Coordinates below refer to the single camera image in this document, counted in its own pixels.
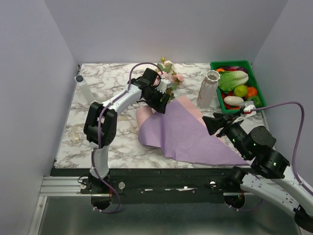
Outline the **purple wrapping paper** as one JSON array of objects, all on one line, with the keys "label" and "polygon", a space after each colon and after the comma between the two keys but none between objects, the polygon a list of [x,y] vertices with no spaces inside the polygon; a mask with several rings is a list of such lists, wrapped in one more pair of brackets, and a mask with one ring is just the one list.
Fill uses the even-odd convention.
[{"label": "purple wrapping paper", "polygon": [[209,135],[202,113],[185,95],[171,101],[164,114],[145,105],[135,115],[139,143],[160,148],[166,158],[192,164],[247,164],[222,140]]}]

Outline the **pink artificial flower bouquet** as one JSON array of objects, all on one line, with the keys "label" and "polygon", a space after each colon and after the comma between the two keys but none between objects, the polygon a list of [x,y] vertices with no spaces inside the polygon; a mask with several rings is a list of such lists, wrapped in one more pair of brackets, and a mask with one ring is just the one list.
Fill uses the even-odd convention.
[{"label": "pink artificial flower bouquet", "polygon": [[172,86],[170,88],[167,88],[166,93],[170,96],[168,103],[171,102],[173,99],[175,99],[174,91],[182,85],[184,81],[184,77],[177,73],[174,68],[174,63],[172,63],[170,60],[167,60],[165,57],[161,57],[160,63],[157,63],[157,67],[159,69],[155,69],[155,71],[158,73],[158,77],[155,80],[154,85],[156,86],[159,83],[160,77],[163,74],[164,78],[172,82]]}]

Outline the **beige ribbon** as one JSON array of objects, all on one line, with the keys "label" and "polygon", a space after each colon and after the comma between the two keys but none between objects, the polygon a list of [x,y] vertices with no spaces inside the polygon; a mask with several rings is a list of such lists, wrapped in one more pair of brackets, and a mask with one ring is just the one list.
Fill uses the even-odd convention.
[{"label": "beige ribbon", "polygon": [[[124,115],[119,116],[117,120],[129,122],[130,123],[130,132],[133,134],[138,134],[139,131],[138,131],[137,127],[126,116],[124,116]],[[69,133],[69,137],[71,138],[71,141],[73,144],[78,144],[80,142],[80,138],[79,138],[78,131],[77,131],[78,128],[84,128],[84,124],[79,123],[79,124],[72,126],[71,131]]]}]

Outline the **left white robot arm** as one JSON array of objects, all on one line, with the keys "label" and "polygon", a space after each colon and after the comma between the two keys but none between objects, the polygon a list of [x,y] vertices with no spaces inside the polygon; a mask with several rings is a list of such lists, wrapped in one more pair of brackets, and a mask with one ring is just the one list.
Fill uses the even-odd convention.
[{"label": "left white robot arm", "polygon": [[140,101],[164,114],[171,97],[166,90],[172,85],[173,83],[165,78],[164,72],[158,74],[147,68],[140,77],[129,78],[125,89],[111,99],[90,105],[83,131],[91,148],[89,172],[94,177],[91,187],[97,193],[104,193],[109,186],[108,180],[105,179],[110,171],[108,151],[116,136],[118,117]]}]

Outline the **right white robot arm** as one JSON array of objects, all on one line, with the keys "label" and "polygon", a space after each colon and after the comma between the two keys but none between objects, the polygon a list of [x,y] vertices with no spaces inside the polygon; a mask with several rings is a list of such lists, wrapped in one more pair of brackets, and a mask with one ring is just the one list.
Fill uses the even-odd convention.
[{"label": "right white robot arm", "polygon": [[209,135],[226,136],[244,160],[251,161],[254,174],[234,166],[224,180],[225,187],[235,192],[251,192],[291,215],[302,229],[313,231],[312,188],[306,186],[292,170],[290,162],[274,150],[276,138],[264,126],[257,126],[249,133],[241,127],[240,112],[226,115],[214,113],[203,116]]}]

